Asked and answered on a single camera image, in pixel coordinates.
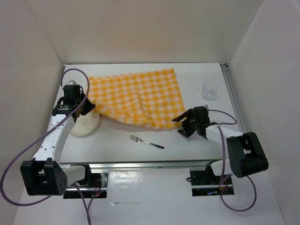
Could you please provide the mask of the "yellow white checkered cloth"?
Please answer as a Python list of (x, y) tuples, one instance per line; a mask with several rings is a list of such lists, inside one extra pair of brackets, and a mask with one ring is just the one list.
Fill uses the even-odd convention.
[(118, 122), (151, 129), (176, 129), (185, 112), (176, 73), (162, 70), (89, 77), (95, 111)]

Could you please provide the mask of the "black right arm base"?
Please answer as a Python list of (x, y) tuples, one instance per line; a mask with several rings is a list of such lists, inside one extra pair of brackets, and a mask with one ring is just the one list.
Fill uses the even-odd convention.
[(186, 180), (191, 184), (192, 196), (217, 196), (222, 191), (224, 195), (235, 195), (232, 179), (220, 185), (221, 176), (213, 173), (211, 163), (207, 163), (204, 170), (191, 170)]

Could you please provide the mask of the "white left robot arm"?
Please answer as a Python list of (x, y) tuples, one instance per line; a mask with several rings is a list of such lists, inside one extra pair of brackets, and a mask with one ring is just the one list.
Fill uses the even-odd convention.
[(64, 95), (52, 111), (49, 134), (30, 161), (20, 167), (28, 195), (63, 195), (67, 187), (78, 183), (87, 187), (92, 183), (92, 174), (87, 164), (62, 166), (61, 155), (66, 140), (80, 116), (90, 113), (95, 105), (75, 82), (63, 87)]

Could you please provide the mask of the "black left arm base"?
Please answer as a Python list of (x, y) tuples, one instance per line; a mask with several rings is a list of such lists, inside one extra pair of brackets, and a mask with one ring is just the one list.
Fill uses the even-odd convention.
[(63, 171), (67, 175), (64, 199), (106, 198), (108, 172), (96, 170), (90, 164), (73, 164)]

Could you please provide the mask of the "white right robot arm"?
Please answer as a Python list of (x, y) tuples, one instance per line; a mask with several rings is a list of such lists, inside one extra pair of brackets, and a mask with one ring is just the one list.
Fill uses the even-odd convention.
[(237, 120), (224, 112), (234, 122), (212, 122), (209, 112), (223, 113), (220, 110), (209, 110), (205, 106), (198, 106), (172, 119), (173, 122), (181, 122), (182, 129), (179, 129), (178, 133), (182, 136), (189, 138), (196, 132), (206, 140), (221, 144), (222, 159), (210, 163), (210, 169), (204, 173), (208, 183), (214, 184), (226, 175), (243, 178), (268, 170), (269, 162), (256, 133), (242, 133), (222, 127), (235, 125)]

